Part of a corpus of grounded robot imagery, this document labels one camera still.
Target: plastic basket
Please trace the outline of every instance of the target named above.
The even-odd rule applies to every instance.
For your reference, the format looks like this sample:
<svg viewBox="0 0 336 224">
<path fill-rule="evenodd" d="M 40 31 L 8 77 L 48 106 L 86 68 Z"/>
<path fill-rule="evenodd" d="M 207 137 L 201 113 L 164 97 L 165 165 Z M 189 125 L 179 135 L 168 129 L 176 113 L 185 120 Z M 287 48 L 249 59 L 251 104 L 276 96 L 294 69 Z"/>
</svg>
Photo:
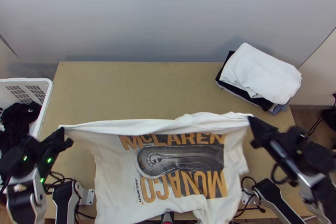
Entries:
<svg viewBox="0 0 336 224">
<path fill-rule="evenodd" d="M 30 135 L 38 139 L 53 86 L 54 84 L 50 79 L 0 79 L 0 115 L 6 108 L 16 102 L 29 104 L 34 101 L 40 104 L 42 107 L 39 117 L 29 127 Z"/>
</svg>

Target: black cable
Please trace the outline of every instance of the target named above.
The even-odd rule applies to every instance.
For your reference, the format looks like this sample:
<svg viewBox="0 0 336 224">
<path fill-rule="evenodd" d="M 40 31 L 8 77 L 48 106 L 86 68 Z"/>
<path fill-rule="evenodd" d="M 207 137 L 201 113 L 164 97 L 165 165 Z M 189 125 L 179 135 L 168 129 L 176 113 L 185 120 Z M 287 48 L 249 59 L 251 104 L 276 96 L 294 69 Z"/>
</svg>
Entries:
<svg viewBox="0 0 336 224">
<path fill-rule="evenodd" d="M 333 97 L 335 98 L 335 102 L 334 102 L 332 108 L 334 108 L 334 107 L 336 106 L 336 93 L 333 94 Z M 308 133 L 308 136 L 309 136 L 309 137 L 314 133 L 316 127 L 317 127 L 317 126 L 324 120 L 323 118 L 322 118 L 322 119 L 321 119 L 321 118 L 322 118 L 322 116 L 320 116 L 320 117 L 318 118 L 318 120 L 314 123 L 314 125 L 310 128 L 309 133 Z"/>
<path fill-rule="evenodd" d="M 45 188 L 45 193 L 46 193 L 47 195 L 50 195 L 51 192 L 49 192 L 49 189 L 52 188 L 52 187 L 54 187 L 54 185 L 56 185 L 57 183 L 62 183 L 62 182 L 65 181 L 65 180 L 74 180 L 74 179 L 72 179 L 72 178 L 64 178 L 64 179 L 56 180 L 56 181 L 53 182 L 51 185 L 49 185 L 48 187 Z"/>
<path fill-rule="evenodd" d="M 242 190 L 244 193 L 246 193 L 247 195 L 250 195 L 250 197 L 249 197 L 249 199 L 247 200 L 247 202 L 245 203 L 244 208 L 243 208 L 243 209 L 238 209 L 238 210 L 237 210 L 237 212 L 241 212 L 241 213 L 238 213 L 236 216 L 234 216 L 234 218 L 237 218 L 237 217 L 241 216 L 241 215 L 242 215 L 245 211 L 247 211 L 247 210 L 259 210 L 259 211 L 262 212 L 262 213 L 265 213 L 265 212 L 266 212 L 265 209 L 263 209 L 263 208 L 260 207 L 260 204 L 257 205 L 257 207 L 247 208 L 247 205 L 248 205 L 249 202 L 252 200 L 252 198 L 255 197 L 255 194 L 254 194 L 254 193 L 247 192 L 247 191 L 244 189 L 243 183 L 244 183 L 244 180 L 246 180 L 246 179 L 250 179 L 250 180 L 252 180 L 255 184 L 257 184 L 257 182 L 255 181 L 255 179 L 252 178 L 252 177 L 250 177 L 250 176 L 245 176 L 245 177 L 242 178 L 242 180 L 241 180 L 241 190 Z"/>
<path fill-rule="evenodd" d="M 79 207 L 80 207 L 80 205 L 78 205 L 78 203 L 79 203 L 79 201 L 81 200 L 81 196 L 78 194 L 78 192 L 77 192 L 77 190 L 76 190 L 76 180 L 75 180 L 75 183 L 73 184 L 73 189 L 74 189 L 74 191 L 75 191 L 75 193 L 77 194 L 77 196 L 78 196 L 78 198 L 79 198 L 79 200 L 78 200 L 78 202 L 77 202 L 77 205 L 76 205 L 76 207 L 75 207 L 75 219 L 76 219 L 76 214 L 80 214 L 80 215 L 82 215 L 82 216 L 84 216 L 84 217 L 87 217 L 87 218 L 89 218 L 89 219 L 96 219 L 96 217 L 92 217 L 92 216 L 89 216 L 89 215 L 86 215 L 86 214 L 84 214 L 84 213 L 81 213 L 80 211 L 78 211 L 78 209 L 79 209 Z"/>
<path fill-rule="evenodd" d="M 275 172 L 276 172 L 276 169 L 277 169 L 278 166 L 279 165 L 277 163 L 274 164 L 272 172 L 270 174 L 270 179 L 272 180 L 272 182 L 274 184 L 284 184 L 284 183 L 286 183 L 288 181 L 288 179 L 289 179 L 288 177 L 285 177 L 284 179 L 282 179 L 280 181 L 278 181 L 278 180 L 275 179 Z"/>
<path fill-rule="evenodd" d="M 234 218 L 237 218 L 237 217 L 241 216 L 241 215 L 242 215 L 245 211 L 247 211 L 247 210 L 259 210 L 259 211 L 262 212 L 262 213 L 265 213 L 265 212 L 266 212 L 266 210 L 263 209 L 263 208 L 261 208 L 260 205 L 257 205 L 257 207 L 247 208 L 247 205 L 249 204 L 249 202 L 251 201 L 251 199 L 252 199 L 253 197 L 255 197 L 255 195 L 252 195 L 252 196 L 247 200 L 247 202 L 246 202 L 246 204 L 245 204 L 245 206 L 244 206 L 243 209 L 238 209 L 238 210 L 237 210 L 237 212 L 241 212 L 241 213 L 235 215 Z"/>
<path fill-rule="evenodd" d="M 81 213 L 81 212 L 78 211 L 78 210 L 76 211 L 76 213 L 77 213 L 77 214 L 80 214 L 80 215 L 82 215 L 82 216 L 84 216 L 84 217 L 87 217 L 87 218 L 89 218 L 89 219 L 93 219 L 93 220 L 96 219 L 96 217 L 92 217 L 92 216 L 86 215 L 86 214 L 84 214 L 84 213 Z"/>
<path fill-rule="evenodd" d="M 241 190 L 242 190 L 244 193 L 246 193 L 247 195 L 254 195 L 254 193 L 247 192 L 247 191 L 244 189 L 243 183 L 244 183 L 244 180 L 245 180 L 245 179 L 250 179 L 250 180 L 252 180 L 255 184 L 257 184 L 257 182 L 255 181 L 254 178 L 252 178 L 252 177 L 250 177 L 250 176 L 245 176 L 245 177 L 243 177 L 243 179 L 241 180 L 242 182 L 240 183 L 240 185 L 241 185 Z"/>
<path fill-rule="evenodd" d="M 60 180 L 60 179 L 62 179 L 62 178 L 59 178 L 59 177 L 57 177 L 57 176 L 55 176 L 54 174 L 51 174 L 51 173 L 49 173 L 49 175 L 50 176 L 52 176 L 54 179 L 56 179 L 56 180 Z"/>
<path fill-rule="evenodd" d="M 62 179 L 65 179 L 66 177 L 63 175 L 63 174 L 61 174 L 61 173 L 59 173 L 59 172 L 55 172 L 55 171 L 51 171 L 50 173 L 52 173 L 53 175 L 59 175 L 59 176 L 61 176 L 62 177 Z"/>
<path fill-rule="evenodd" d="M 317 121 L 317 122 L 310 128 L 309 133 L 308 133 L 308 136 L 309 136 L 309 137 L 314 133 L 316 127 L 317 127 L 323 120 L 324 120 L 324 119 L 321 119 L 320 121 Z"/>
</svg>

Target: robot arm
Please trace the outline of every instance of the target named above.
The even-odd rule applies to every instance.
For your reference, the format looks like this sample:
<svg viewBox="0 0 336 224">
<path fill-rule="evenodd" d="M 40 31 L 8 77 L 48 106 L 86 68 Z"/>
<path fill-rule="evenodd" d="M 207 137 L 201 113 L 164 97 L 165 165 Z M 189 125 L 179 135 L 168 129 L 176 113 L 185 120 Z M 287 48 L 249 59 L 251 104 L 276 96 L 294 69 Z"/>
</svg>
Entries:
<svg viewBox="0 0 336 224">
<path fill-rule="evenodd" d="M 1 193 L 6 192 L 7 211 L 13 223 L 45 222 L 45 180 L 58 154 L 72 144 L 69 138 L 64 141 L 64 128 L 60 128 L 42 142 L 29 137 L 0 159 L 0 175 L 7 181 Z M 55 185 L 53 189 L 56 224 L 73 224 L 76 206 L 93 203 L 95 191 L 83 189 L 76 180 Z"/>
<path fill-rule="evenodd" d="M 291 186 L 299 185 L 301 198 L 309 211 L 314 213 L 322 223 L 336 224 L 336 189 L 331 182 L 329 173 L 334 171 L 335 153 L 310 141 L 302 129 L 291 128 L 287 133 L 279 133 L 278 129 L 255 117 L 249 117 L 254 135 L 251 142 L 253 148 L 265 148 L 266 151 L 286 173 Z M 265 206 L 284 219 L 284 223 L 302 223 L 294 211 L 284 203 L 279 193 L 276 193 L 272 180 L 264 179 L 253 189 L 260 196 Z"/>
</svg>

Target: stack of folded clothes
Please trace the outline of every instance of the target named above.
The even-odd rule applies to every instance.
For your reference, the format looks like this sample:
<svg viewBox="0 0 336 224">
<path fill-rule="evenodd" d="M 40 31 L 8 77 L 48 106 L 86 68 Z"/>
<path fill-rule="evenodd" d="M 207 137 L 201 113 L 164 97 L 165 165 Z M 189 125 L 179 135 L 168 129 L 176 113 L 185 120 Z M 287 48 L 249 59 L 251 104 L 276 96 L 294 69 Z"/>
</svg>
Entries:
<svg viewBox="0 0 336 224">
<path fill-rule="evenodd" d="M 229 52 L 216 85 L 276 115 L 286 110 L 301 79 L 293 65 L 244 43 L 236 52 Z"/>
</svg>

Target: wooden table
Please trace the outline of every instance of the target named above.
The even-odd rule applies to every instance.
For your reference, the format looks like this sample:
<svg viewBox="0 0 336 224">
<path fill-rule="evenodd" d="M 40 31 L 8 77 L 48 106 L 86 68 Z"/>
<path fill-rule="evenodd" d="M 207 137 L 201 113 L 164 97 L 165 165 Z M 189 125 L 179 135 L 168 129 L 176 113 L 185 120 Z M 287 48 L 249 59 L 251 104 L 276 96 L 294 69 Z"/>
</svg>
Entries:
<svg viewBox="0 0 336 224">
<path fill-rule="evenodd" d="M 80 124 L 116 119 L 175 119 L 185 113 L 229 111 L 252 113 L 280 131 L 294 124 L 290 110 L 277 116 L 262 111 L 215 85 L 221 63 L 159 62 L 61 62 L 54 78 L 54 90 L 42 126 L 44 139 L 60 124 Z M 270 177 L 274 164 L 263 149 L 254 150 L 244 140 L 244 154 L 250 176 L 257 181 Z M 84 147 L 74 144 L 62 152 L 54 171 L 78 180 L 84 188 L 94 188 L 95 161 Z M 298 192 L 288 184 L 280 186 L 284 199 L 300 215 L 307 210 Z M 48 198 L 47 218 L 55 218 L 56 208 Z M 82 206 L 82 212 L 96 215 L 96 205 Z M 268 210 L 247 211 L 240 218 L 272 218 Z M 176 219 L 194 219 L 191 212 L 177 214 Z"/>
</svg>

